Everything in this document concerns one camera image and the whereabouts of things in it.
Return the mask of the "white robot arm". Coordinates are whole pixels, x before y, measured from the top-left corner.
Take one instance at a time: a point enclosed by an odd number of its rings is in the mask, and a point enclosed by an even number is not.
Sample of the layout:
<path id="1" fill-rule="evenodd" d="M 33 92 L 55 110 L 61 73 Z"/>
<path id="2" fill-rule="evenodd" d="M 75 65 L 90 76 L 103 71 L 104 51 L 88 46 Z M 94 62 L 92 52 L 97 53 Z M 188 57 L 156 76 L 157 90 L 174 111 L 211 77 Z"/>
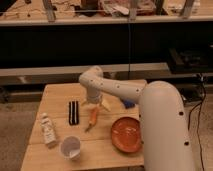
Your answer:
<path id="1" fill-rule="evenodd" d="M 139 106 L 146 171 L 196 171 L 182 97 L 165 81 L 137 83 L 103 77 L 99 66 L 79 76 L 86 89 L 86 102 L 98 104 L 102 93 Z"/>

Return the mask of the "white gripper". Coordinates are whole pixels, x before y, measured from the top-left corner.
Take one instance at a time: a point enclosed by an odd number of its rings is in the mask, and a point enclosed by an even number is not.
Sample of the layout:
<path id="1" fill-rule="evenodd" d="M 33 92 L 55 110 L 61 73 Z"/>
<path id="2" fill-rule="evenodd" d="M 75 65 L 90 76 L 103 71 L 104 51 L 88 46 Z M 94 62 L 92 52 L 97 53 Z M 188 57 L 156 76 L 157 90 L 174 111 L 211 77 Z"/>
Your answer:
<path id="1" fill-rule="evenodd" d="M 81 106 L 88 105 L 89 103 L 98 104 L 101 102 L 100 105 L 105 110 L 111 111 L 111 107 L 108 101 L 106 99 L 102 100 L 102 93 L 100 90 L 95 88 L 88 88 L 86 92 L 87 92 L 87 95 L 86 95 L 87 100 L 82 101 Z"/>

